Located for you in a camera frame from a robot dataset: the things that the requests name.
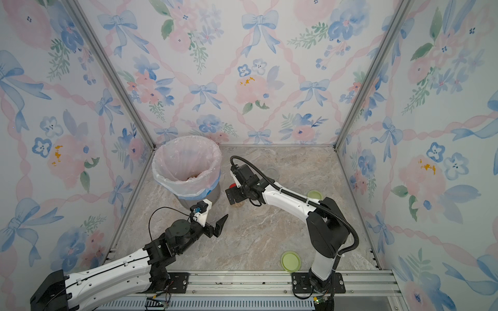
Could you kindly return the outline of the red lid peanut jar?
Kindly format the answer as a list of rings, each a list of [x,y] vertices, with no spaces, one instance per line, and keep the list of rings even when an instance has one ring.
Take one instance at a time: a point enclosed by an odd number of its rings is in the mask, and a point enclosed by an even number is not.
[[[246,200],[246,196],[243,194],[242,190],[237,186],[236,183],[233,183],[229,186],[227,190],[225,190],[226,197],[231,206],[234,206],[237,203],[241,203]]]

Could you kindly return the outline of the light green jar lid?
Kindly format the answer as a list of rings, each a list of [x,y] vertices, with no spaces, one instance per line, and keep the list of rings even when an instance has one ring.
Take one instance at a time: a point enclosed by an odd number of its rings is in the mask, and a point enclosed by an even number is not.
[[[307,193],[307,197],[315,200],[323,200],[323,194],[318,190],[310,190]]]

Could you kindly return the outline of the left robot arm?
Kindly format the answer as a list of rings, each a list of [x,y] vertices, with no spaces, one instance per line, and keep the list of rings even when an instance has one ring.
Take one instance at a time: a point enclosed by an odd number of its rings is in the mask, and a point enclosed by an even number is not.
[[[219,237],[227,220],[224,215],[210,225],[202,216],[180,219],[121,259],[83,272],[55,271],[32,295],[31,310],[95,310],[130,294],[163,292],[172,283],[167,267],[201,236]]]

